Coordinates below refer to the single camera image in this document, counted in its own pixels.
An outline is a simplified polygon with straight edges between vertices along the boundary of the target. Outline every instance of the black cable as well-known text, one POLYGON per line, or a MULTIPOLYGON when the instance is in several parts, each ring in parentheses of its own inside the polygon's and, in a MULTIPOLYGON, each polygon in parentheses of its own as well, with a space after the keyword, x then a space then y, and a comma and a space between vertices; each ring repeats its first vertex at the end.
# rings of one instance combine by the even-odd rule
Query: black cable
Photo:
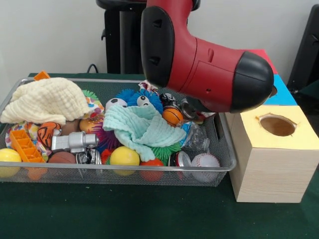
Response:
POLYGON ((96 67, 95 64, 91 64, 89 66, 88 70, 86 71, 86 73, 90 73, 92 67, 94 67, 96 73, 99 73, 98 68, 96 67))

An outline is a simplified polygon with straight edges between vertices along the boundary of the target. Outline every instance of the plastic bottle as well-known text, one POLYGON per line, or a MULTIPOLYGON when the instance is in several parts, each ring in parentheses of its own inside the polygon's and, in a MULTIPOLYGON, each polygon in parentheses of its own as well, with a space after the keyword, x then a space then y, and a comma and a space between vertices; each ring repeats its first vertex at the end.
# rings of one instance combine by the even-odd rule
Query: plastic bottle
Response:
POLYGON ((208 150, 210 140, 204 136, 204 133, 196 123, 192 121, 184 122, 180 127, 186 132, 185 138, 180 141, 183 149, 192 151, 208 150))

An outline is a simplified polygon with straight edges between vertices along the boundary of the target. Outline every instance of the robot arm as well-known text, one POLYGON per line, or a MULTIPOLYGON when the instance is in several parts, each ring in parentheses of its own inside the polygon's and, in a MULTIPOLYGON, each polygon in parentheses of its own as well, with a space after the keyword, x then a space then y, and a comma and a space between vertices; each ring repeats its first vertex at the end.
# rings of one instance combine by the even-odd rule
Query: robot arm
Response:
POLYGON ((144 74, 188 95, 198 110, 242 112, 271 94, 274 74, 262 57, 192 36, 187 19, 200 0, 148 0, 142 14, 144 74))

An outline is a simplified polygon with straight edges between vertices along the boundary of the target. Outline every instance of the orange basketball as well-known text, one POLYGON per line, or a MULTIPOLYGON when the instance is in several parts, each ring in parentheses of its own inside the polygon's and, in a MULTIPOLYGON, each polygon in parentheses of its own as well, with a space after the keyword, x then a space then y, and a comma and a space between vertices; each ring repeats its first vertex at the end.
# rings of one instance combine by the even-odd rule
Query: orange basketball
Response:
POLYGON ((171 126, 176 126, 179 122, 183 121, 183 115, 177 109, 168 108, 163 112, 163 118, 167 121, 171 126))

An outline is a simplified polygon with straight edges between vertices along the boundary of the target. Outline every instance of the brown ball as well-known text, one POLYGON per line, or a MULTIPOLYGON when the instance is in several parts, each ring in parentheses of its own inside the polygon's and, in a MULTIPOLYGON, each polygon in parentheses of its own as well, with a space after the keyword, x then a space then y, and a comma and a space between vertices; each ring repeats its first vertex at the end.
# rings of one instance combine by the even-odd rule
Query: brown ball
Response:
POLYGON ((65 126, 62 127, 62 136, 69 135, 73 132, 80 131, 80 120, 75 119, 74 121, 67 121, 65 126))
POLYGON ((183 121, 183 115, 180 111, 174 108, 168 108, 163 112, 163 118, 171 126, 176 126, 179 122, 183 121))
POLYGON ((76 159, 72 153, 58 152, 49 159, 48 163, 76 163, 76 159))

